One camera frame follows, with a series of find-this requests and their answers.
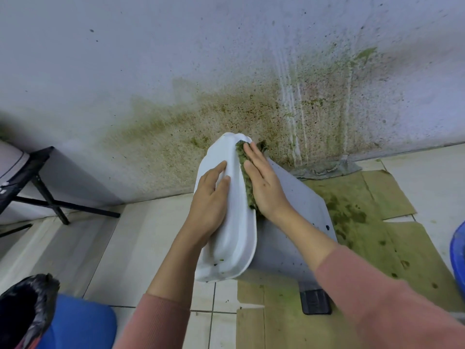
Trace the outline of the grey floor rag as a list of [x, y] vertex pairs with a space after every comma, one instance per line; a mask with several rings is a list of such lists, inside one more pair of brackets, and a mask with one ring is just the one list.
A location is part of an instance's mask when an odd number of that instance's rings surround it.
[[361, 171], [363, 168], [356, 164], [348, 155], [339, 160], [322, 161], [319, 163], [300, 166], [290, 173], [299, 180], [326, 180], [340, 176], [347, 176]]

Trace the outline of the blue plastic bucket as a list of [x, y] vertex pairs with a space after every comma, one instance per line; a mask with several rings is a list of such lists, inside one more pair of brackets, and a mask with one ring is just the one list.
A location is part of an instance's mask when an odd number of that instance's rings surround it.
[[449, 251], [456, 284], [465, 298], [465, 221], [454, 232]]

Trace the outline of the person's left forearm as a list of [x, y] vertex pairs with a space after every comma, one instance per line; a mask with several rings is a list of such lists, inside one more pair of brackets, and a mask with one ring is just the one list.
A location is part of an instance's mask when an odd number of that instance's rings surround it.
[[182, 349], [194, 274], [213, 229], [184, 226], [113, 349]]

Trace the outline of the blue trash bin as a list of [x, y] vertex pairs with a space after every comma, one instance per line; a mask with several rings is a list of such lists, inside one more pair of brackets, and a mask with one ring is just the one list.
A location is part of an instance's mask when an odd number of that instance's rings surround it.
[[54, 319], [36, 349], [112, 349], [117, 327], [110, 306], [59, 294]]

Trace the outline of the grey plastic stool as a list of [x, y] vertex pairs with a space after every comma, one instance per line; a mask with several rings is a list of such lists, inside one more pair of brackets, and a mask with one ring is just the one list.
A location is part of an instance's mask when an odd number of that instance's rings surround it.
[[337, 243], [322, 197], [268, 159], [282, 187], [284, 205], [257, 220], [258, 243], [248, 269], [239, 280], [277, 288], [299, 286], [305, 315], [330, 315], [330, 297], [314, 270]]

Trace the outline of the black trash bag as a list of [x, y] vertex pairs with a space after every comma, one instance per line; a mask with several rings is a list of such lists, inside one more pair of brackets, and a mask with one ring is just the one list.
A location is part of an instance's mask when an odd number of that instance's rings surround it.
[[36, 349], [54, 318], [60, 282], [29, 276], [0, 295], [0, 349]]

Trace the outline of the white round appliance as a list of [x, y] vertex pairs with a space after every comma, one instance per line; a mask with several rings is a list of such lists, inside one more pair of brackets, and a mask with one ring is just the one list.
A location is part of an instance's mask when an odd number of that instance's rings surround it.
[[30, 155], [0, 139], [0, 185], [11, 180], [29, 161]]

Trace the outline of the stained brown cardboard sheet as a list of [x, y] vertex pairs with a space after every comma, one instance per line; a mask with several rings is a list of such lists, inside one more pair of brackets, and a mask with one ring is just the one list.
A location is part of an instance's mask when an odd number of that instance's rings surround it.
[[[238, 281], [237, 349], [368, 349], [331, 301], [331, 315], [305, 315], [297, 282], [284, 277]], [[245, 304], [259, 305], [245, 309]]]
[[448, 312], [465, 313], [454, 277], [417, 222], [335, 221], [338, 242]]
[[335, 225], [368, 223], [416, 214], [395, 178], [386, 170], [359, 171], [326, 180], [304, 180], [324, 199]]

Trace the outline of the white plastic tray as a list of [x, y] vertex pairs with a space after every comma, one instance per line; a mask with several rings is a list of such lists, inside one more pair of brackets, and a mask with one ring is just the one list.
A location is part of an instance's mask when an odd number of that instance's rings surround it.
[[234, 279], [250, 265], [257, 246], [256, 211], [249, 206], [242, 163], [236, 151], [238, 142], [251, 142], [244, 134], [224, 133], [207, 150], [196, 178], [197, 190], [201, 176], [222, 161], [227, 162], [220, 174], [231, 179], [225, 219], [202, 249], [195, 271], [195, 281], [217, 282]]

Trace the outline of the person's left hand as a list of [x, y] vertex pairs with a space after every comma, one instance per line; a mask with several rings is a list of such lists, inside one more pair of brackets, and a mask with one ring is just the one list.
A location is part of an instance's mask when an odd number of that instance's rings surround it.
[[226, 215], [228, 195], [217, 194], [217, 186], [225, 176], [226, 167], [227, 162], [224, 160], [201, 176], [193, 196], [185, 225], [193, 232], [200, 247], [207, 244]]

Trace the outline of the black metal stand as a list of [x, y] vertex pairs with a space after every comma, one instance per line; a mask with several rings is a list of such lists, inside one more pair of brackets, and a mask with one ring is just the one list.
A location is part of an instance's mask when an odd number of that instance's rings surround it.
[[[40, 171], [43, 169], [54, 151], [55, 147], [49, 146], [41, 150], [28, 153], [30, 158], [27, 164], [25, 164], [24, 167], [6, 184], [0, 185], [0, 216], [12, 203], [21, 203], [52, 210], [63, 225], [70, 225], [70, 220], [65, 215], [63, 209], [109, 218], [120, 218], [121, 213], [119, 212], [78, 205], [58, 200], [53, 197], [51, 191], [45, 185], [42, 177], [40, 176]], [[32, 183], [38, 193], [42, 196], [42, 199], [20, 196], [24, 188], [29, 183]]]

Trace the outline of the person's right hand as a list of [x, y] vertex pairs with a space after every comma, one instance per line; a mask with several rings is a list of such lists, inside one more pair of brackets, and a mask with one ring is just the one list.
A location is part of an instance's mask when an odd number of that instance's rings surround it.
[[261, 213], [272, 223], [279, 225], [283, 216], [292, 210], [281, 183], [271, 164], [254, 142], [245, 143], [247, 160], [255, 165], [253, 196]]

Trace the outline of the green stained cleaning cloth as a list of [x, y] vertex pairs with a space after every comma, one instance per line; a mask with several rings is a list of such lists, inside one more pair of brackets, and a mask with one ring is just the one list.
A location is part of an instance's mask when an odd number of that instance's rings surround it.
[[253, 196], [253, 184], [252, 184], [252, 181], [251, 181], [249, 175], [247, 174], [247, 172], [246, 172], [246, 170], [244, 168], [244, 162], [248, 159], [248, 157], [247, 157], [247, 155], [246, 155], [246, 153], [244, 151], [244, 144], [245, 143], [246, 143], [246, 141], [244, 141], [244, 140], [240, 140], [240, 141], [238, 141], [236, 143], [236, 153], [237, 153], [238, 158], [239, 158], [240, 169], [241, 169], [241, 173], [242, 173], [243, 180], [244, 180], [244, 183], [245, 183], [247, 205], [251, 210], [254, 210], [256, 212], [257, 217], [261, 217], [263, 214], [259, 210], [259, 208], [257, 206], [257, 203], [256, 203], [256, 200], [255, 200], [255, 198]]

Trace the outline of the person's right forearm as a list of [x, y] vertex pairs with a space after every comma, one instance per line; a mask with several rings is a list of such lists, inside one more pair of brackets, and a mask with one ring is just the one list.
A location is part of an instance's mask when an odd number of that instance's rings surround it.
[[333, 243], [314, 274], [370, 349], [465, 349], [465, 326], [353, 251]]

